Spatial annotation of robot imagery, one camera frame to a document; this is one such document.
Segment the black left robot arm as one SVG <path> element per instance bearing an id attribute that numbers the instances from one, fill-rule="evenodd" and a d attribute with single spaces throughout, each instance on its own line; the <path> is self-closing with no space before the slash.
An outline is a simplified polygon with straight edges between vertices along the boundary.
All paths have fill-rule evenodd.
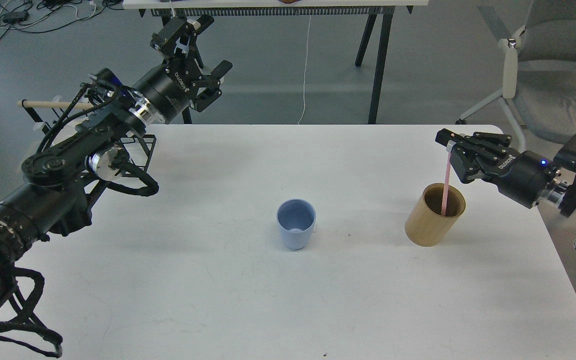
<path id="1" fill-rule="evenodd" d="M 149 125 L 167 125 L 190 109 L 202 112 L 221 96 L 233 64 L 224 60 L 205 72 L 196 46 L 212 23 L 208 14 L 194 21 L 170 18 L 151 37 L 162 63 L 132 86 L 107 68 L 91 75 L 22 163 L 25 183 L 0 201 L 0 341 L 10 341 L 3 335 L 9 331 L 34 333 L 54 349 L 23 347 L 61 357 L 62 336 L 35 314 L 45 279 L 16 261 L 51 233 L 67 236 L 90 226 L 92 207 L 105 190 L 144 198 L 158 193 L 158 183 L 131 162 L 122 141 L 142 138 Z"/>

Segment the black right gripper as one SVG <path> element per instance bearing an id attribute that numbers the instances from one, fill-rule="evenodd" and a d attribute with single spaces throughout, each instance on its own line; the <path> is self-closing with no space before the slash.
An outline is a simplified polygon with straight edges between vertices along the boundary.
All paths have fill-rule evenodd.
<path id="1" fill-rule="evenodd" d="M 461 156 L 461 182 L 482 180 L 503 196 L 523 207 L 533 208 L 546 195 L 559 175 L 559 167 L 541 155 L 509 148 L 513 137 L 507 134 L 474 132 L 460 134 L 448 129 L 436 133 L 436 143 Z"/>

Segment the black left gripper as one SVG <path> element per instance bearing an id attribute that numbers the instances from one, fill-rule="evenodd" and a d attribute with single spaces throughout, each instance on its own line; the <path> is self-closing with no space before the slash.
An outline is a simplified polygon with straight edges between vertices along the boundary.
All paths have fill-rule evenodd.
<path id="1" fill-rule="evenodd" d="M 192 21 L 172 17 L 160 32 L 151 36 L 150 47 L 164 61 L 137 80 L 134 89 L 162 114 L 165 123 L 178 116 L 182 116 L 183 123 L 192 123 L 191 104 L 200 113 L 222 95 L 221 85 L 233 64 L 222 60 L 211 73 L 204 74 L 204 62 L 196 44 L 199 34 L 214 22 L 214 17 L 208 14 Z M 192 55 L 195 60 L 171 60 L 182 55 Z"/>

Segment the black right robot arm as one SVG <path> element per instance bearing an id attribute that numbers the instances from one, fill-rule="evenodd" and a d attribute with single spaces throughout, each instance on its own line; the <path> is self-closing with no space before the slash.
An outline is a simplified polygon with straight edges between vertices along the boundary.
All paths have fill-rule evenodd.
<path id="1" fill-rule="evenodd" d="M 462 183 L 477 179 L 491 183 L 526 208 L 548 203 L 564 217 L 576 211 L 576 133 L 553 160 L 528 150 L 519 152 L 506 134 L 467 136 L 441 129 L 435 141 L 450 153 L 450 164 Z M 576 250 L 576 239 L 573 246 Z"/>

